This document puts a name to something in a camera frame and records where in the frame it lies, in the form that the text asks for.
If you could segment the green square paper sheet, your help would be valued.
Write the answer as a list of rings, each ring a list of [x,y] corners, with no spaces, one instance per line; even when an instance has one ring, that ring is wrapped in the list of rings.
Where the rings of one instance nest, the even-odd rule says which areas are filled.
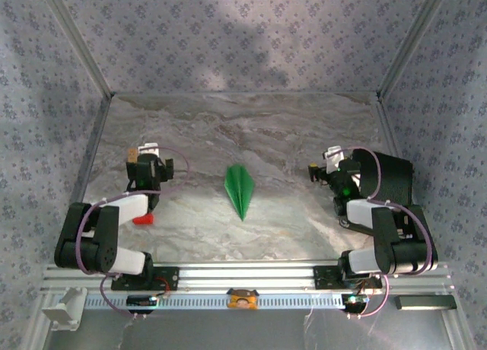
[[[254,181],[242,164],[227,168],[224,187],[241,221],[247,216],[254,190]]]

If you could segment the black mesh box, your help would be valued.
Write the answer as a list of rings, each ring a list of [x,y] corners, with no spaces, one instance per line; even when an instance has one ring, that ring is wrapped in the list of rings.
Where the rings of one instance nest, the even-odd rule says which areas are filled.
[[[390,200],[399,205],[412,203],[413,165],[410,161],[375,151],[380,163],[381,183],[375,200]],[[363,198],[371,196],[377,188],[377,165],[373,156],[364,150],[355,149],[352,160],[360,164],[360,193]]]

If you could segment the black circuit board with LED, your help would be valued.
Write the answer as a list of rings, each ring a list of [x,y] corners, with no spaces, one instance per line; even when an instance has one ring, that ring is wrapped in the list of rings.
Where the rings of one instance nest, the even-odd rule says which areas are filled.
[[[346,307],[364,307],[370,298],[366,294],[343,294],[342,302]]]
[[[126,298],[127,307],[156,307],[158,298],[153,295],[132,294]]]

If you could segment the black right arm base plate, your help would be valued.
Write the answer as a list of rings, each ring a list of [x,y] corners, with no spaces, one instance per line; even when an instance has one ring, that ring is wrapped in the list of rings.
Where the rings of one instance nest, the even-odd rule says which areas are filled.
[[[313,277],[317,290],[381,289],[383,287],[380,278],[371,274],[347,273],[339,266],[314,266]]]

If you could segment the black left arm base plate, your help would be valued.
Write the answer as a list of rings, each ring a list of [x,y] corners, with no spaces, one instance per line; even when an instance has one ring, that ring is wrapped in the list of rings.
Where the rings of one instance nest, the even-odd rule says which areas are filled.
[[[112,281],[113,291],[176,291],[180,268],[176,266],[154,266],[141,275],[121,275]]]

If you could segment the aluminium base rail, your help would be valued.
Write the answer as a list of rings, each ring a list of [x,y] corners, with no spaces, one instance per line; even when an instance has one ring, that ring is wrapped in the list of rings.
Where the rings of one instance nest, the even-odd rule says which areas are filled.
[[[317,290],[314,266],[335,266],[331,261],[258,261],[175,263],[180,268],[178,288],[171,294],[223,294],[228,289],[257,290],[259,294],[352,293],[350,289]],[[390,293],[451,294],[454,284],[447,265],[421,275],[390,274]]]

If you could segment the aluminium frame post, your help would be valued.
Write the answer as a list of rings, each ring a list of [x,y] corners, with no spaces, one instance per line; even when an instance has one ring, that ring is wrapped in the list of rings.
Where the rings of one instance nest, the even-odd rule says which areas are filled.
[[[68,7],[65,5],[63,0],[45,1],[53,12],[59,26],[64,31],[73,50],[76,52],[83,66],[86,68],[97,89],[105,98],[110,99],[112,97],[112,91],[110,90],[110,87],[106,82],[100,68],[95,62],[94,57],[92,56],[88,45],[84,41],[80,30],[76,26]]]
[[[384,102],[395,88],[443,1],[424,0],[419,7],[411,27],[377,89],[377,98],[380,102]]]

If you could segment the white plastic bracket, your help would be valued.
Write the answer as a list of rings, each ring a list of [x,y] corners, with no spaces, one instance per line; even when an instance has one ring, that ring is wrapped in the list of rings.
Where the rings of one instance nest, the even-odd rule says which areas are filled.
[[[87,295],[86,288],[66,288],[55,305],[42,309],[53,331],[76,331],[79,328]]]

